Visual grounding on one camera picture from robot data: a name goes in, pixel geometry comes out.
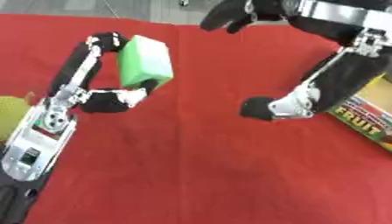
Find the green foam block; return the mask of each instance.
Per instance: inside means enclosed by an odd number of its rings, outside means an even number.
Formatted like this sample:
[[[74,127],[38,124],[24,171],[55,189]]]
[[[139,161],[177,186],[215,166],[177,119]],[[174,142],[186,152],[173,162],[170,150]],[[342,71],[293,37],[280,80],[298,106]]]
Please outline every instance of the green foam block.
[[[138,88],[142,81],[155,79],[162,86],[173,78],[172,63],[166,44],[136,35],[117,54],[123,88]]]

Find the robot fingertip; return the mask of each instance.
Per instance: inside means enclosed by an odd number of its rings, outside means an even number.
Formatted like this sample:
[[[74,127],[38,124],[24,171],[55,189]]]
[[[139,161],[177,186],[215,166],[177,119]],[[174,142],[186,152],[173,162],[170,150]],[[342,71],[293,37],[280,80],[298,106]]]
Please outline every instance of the robot fingertip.
[[[268,105],[273,101],[274,99],[269,97],[248,98],[241,105],[240,115],[271,122],[273,120],[273,113],[269,110]]]

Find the robotic arm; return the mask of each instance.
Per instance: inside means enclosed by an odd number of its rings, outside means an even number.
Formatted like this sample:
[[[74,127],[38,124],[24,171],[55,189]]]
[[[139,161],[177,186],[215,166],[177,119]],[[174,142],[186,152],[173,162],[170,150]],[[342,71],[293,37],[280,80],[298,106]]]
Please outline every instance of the robotic arm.
[[[232,21],[227,31],[235,33],[259,19],[284,18],[298,29],[342,45],[308,72],[302,83],[285,97],[247,99],[241,106],[242,116],[264,121],[310,118],[344,101],[384,72],[392,49],[392,26],[388,22],[392,14],[385,11],[387,4],[384,1],[340,2],[342,4],[316,0],[247,0],[237,1],[236,6],[231,2],[228,6],[226,1],[226,5],[222,3],[210,12],[201,24],[208,31],[227,21]],[[228,9],[234,17],[228,17]]]
[[[52,81],[48,96],[31,107],[3,147],[0,157],[0,223],[22,223],[75,132],[72,109],[88,113],[123,112],[135,107],[158,84],[145,80],[135,90],[89,90],[104,53],[120,52],[128,40],[116,32],[91,36]]]

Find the cardboard box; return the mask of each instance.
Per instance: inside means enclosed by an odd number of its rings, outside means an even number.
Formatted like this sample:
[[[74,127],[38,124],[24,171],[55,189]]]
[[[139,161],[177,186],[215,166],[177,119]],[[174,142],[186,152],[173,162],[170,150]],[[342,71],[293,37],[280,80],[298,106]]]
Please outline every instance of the cardboard box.
[[[392,151],[392,83],[384,78],[372,80],[358,94],[331,108],[329,113]]]

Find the red table surface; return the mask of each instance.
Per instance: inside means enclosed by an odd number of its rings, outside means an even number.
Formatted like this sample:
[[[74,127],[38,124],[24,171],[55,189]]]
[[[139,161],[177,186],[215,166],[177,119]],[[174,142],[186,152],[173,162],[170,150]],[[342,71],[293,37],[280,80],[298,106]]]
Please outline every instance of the red table surface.
[[[43,94],[79,41],[164,41],[175,80],[128,113],[80,114],[27,224],[390,224],[391,156],[329,115],[238,116],[283,96],[335,45],[287,26],[238,35],[127,19],[0,16],[0,95]],[[94,87],[118,87],[115,55]]]

